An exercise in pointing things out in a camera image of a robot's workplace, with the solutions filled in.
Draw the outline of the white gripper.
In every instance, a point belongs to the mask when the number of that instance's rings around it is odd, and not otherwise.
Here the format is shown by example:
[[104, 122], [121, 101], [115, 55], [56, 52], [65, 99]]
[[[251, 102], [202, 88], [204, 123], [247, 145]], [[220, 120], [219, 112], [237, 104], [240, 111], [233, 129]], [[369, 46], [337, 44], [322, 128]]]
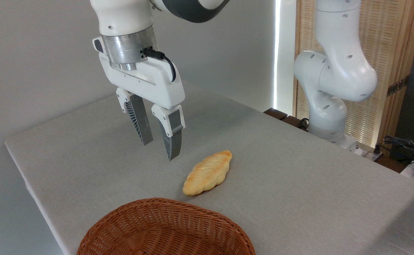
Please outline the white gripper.
[[158, 119], [168, 159], [180, 154], [182, 130], [186, 127], [180, 105], [185, 92], [179, 76], [172, 81], [170, 64], [165, 60], [147, 58], [136, 63], [136, 70], [114, 68], [107, 56], [99, 53], [107, 79], [115, 86], [116, 95], [124, 113], [131, 118], [141, 142], [153, 141], [143, 99], [155, 103], [151, 111]]

